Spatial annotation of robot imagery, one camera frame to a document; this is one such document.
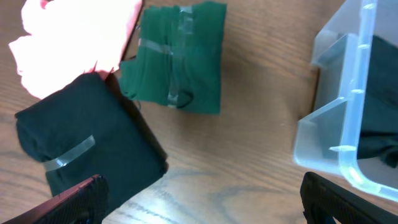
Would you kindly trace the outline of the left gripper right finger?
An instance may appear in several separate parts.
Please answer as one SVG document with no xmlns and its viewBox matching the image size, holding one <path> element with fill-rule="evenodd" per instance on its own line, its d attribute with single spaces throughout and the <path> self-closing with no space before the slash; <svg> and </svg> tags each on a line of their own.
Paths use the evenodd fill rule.
<svg viewBox="0 0 398 224">
<path fill-rule="evenodd" d="M 300 196 L 308 224 L 397 224 L 397 215 L 314 172 L 305 173 Z"/>
</svg>

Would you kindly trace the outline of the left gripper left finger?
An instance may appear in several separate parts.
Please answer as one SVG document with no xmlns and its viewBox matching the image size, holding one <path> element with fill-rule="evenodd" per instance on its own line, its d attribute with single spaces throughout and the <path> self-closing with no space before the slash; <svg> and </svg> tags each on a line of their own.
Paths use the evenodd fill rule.
<svg viewBox="0 0 398 224">
<path fill-rule="evenodd" d="M 109 207 L 108 196 L 106 179 L 94 175 L 4 224 L 101 223 Z"/>
</svg>

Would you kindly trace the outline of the large black garment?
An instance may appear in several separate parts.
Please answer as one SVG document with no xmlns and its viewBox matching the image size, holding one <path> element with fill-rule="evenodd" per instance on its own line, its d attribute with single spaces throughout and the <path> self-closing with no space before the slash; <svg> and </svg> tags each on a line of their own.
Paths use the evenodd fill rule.
<svg viewBox="0 0 398 224">
<path fill-rule="evenodd" d="M 373 37 L 358 159 L 397 167 L 397 47 Z"/>
</svg>

